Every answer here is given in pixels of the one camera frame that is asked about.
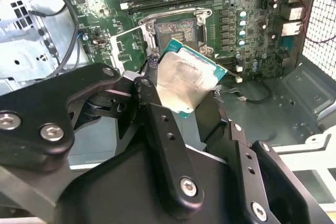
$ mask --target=green circuit board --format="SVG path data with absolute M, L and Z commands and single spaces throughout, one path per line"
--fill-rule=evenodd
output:
M 154 20 L 153 30 L 156 33 L 153 39 L 158 46 L 155 52 L 161 53 L 169 38 L 180 40 L 190 47 L 199 46 L 194 49 L 200 52 L 204 51 L 202 46 L 205 45 L 206 57 L 223 67 L 234 71 L 236 65 L 242 66 L 243 71 L 238 74 L 244 81 L 255 76 L 281 76 L 283 62 L 288 60 L 288 45 L 294 37 L 282 37 L 275 29 L 281 19 L 281 6 L 286 0 L 277 0 L 276 8 L 270 6 L 270 0 L 70 1 L 78 14 L 83 47 L 90 62 L 104 62 L 113 67 L 116 66 L 111 60 L 113 45 L 110 38 L 139 26 L 141 20 L 152 14 L 177 11 L 174 15 Z M 200 25 L 195 13 L 179 13 L 179 10 L 188 8 L 206 9 L 211 15 L 206 17 L 204 25 Z M 124 69 L 138 71 L 149 46 L 143 38 L 142 29 L 119 36 L 117 45 L 118 60 Z

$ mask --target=screw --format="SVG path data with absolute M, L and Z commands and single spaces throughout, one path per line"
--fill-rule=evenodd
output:
M 145 84 L 147 87 L 151 87 L 152 86 L 152 84 L 150 83 L 150 81 L 147 80 L 147 79 L 145 79 L 145 78 L 141 79 L 141 82 L 143 84 Z
M 315 101 L 320 101 L 321 97 L 317 94 L 317 95 L 314 96 L 314 99 L 315 99 Z
M 89 36 L 88 36 L 87 34 L 84 34 L 84 35 L 82 36 L 82 40 L 84 40 L 84 41 L 89 40 Z
M 267 220 L 267 214 L 264 208 L 259 203 L 252 202 L 251 207 L 252 207 L 254 214 L 258 217 L 259 220 L 261 221 Z
M 11 113 L 1 113 L 0 114 L 0 129 L 1 130 L 13 130 L 20 126 L 21 119 Z
M 112 69 L 110 69 L 110 68 L 103 68 L 103 72 L 105 74 L 107 74 L 108 76 L 114 76 L 114 73 L 113 73 Z
M 48 141 L 58 141 L 64 136 L 64 131 L 55 124 L 48 124 L 42 127 L 41 137 Z
M 195 183 L 188 178 L 182 178 L 180 181 L 182 191 L 189 197 L 193 197 L 197 193 L 197 188 Z
M 263 145 L 263 148 L 264 148 L 265 150 L 267 150 L 268 152 L 270 151 L 270 148 L 268 147 L 267 144 L 262 143 L 262 145 Z
M 238 130 L 238 131 L 242 131 L 242 127 L 240 127 L 238 124 L 235 123 L 235 128 Z

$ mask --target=motherboard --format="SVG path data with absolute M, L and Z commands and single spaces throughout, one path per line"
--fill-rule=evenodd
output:
M 298 0 L 70 1 L 92 63 L 137 72 L 176 39 L 236 82 L 282 76 L 303 17 Z

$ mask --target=red wire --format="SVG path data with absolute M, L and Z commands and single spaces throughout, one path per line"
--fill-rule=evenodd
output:
M 310 42 L 313 42 L 315 44 L 322 44 L 322 43 L 326 43 L 328 41 L 334 40 L 336 38 L 336 35 L 332 36 L 329 39 L 325 39 L 325 40 L 321 40 L 321 41 L 315 41 L 315 40 L 307 37 L 309 9 L 308 9 L 308 7 L 306 6 L 306 4 L 302 0 L 297 0 L 297 1 L 303 6 L 303 9 L 305 11 L 305 15 L 304 15 L 304 18 L 303 18 L 303 21 L 302 21 L 301 29 L 302 29 L 302 31 L 304 33 L 304 36 L 305 36 L 306 40 L 308 40 Z

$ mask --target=white connector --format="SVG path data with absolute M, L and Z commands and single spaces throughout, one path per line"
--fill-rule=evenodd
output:
M 241 83 L 241 82 L 243 82 L 242 77 L 236 77 L 236 82 L 237 82 L 237 83 Z
M 243 67 L 236 65 L 236 72 L 242 72 L 243 71 Z

